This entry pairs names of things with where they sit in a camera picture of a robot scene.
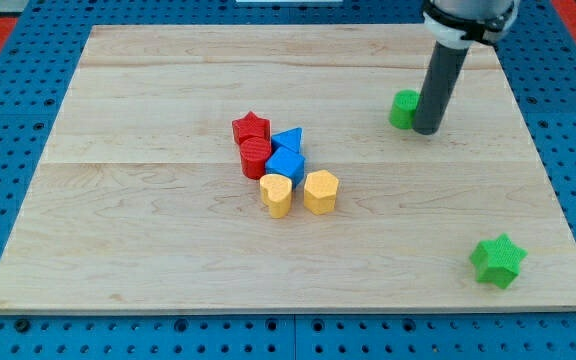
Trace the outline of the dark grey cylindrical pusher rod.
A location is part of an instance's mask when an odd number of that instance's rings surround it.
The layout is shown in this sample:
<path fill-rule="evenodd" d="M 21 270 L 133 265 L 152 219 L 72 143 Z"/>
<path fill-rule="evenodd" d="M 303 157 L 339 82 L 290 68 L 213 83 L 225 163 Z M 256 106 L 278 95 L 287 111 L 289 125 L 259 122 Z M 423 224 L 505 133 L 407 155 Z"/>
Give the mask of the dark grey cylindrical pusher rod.
<path fill-rule="evenodd" d="M 415 132 L 432 135 L 439 130 L 467 54 L 467 48 L 435 43 L 412 122 Z"/>

